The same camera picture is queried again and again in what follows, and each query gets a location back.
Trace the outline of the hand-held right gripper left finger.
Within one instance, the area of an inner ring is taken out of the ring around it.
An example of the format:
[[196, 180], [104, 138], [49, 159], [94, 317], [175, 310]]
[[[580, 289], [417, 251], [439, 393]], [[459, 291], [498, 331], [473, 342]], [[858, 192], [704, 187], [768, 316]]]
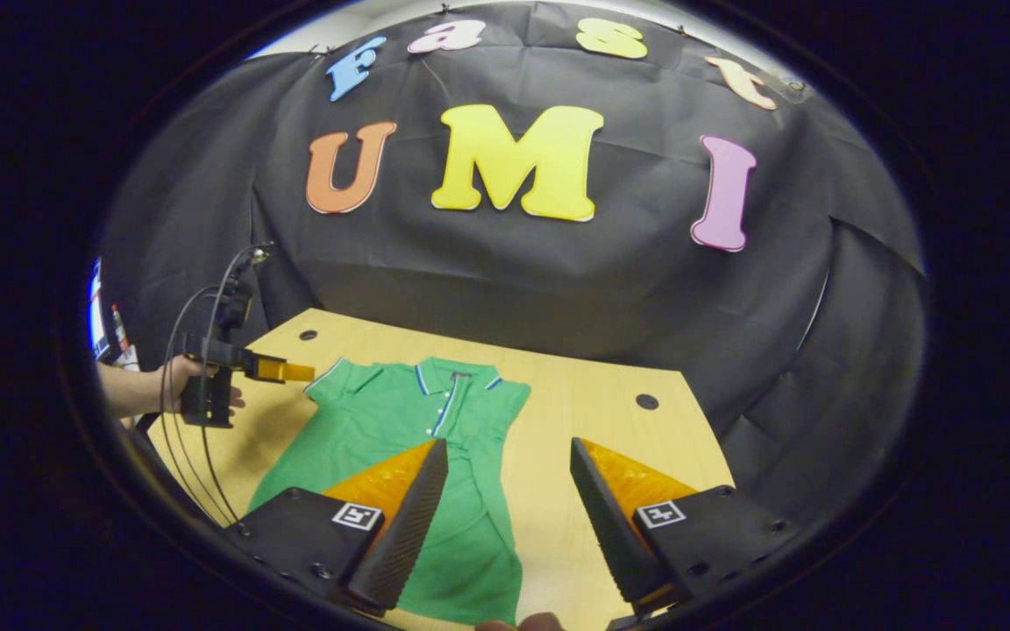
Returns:
[[310, 599], [385, 614], [416, 567], [448, 472], [446, 441], [431, 439], [324, 493], [292, 486], [233, 523], [229, 540]]

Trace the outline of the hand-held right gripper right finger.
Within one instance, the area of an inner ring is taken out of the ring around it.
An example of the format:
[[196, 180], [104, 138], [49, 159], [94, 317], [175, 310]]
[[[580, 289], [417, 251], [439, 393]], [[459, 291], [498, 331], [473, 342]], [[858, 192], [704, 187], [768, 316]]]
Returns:
[[768, 572], [793, 521], [730, 485], [694, 490], [575, 436], [570, 472], [610, 575], [636, 616], [716, 606]]

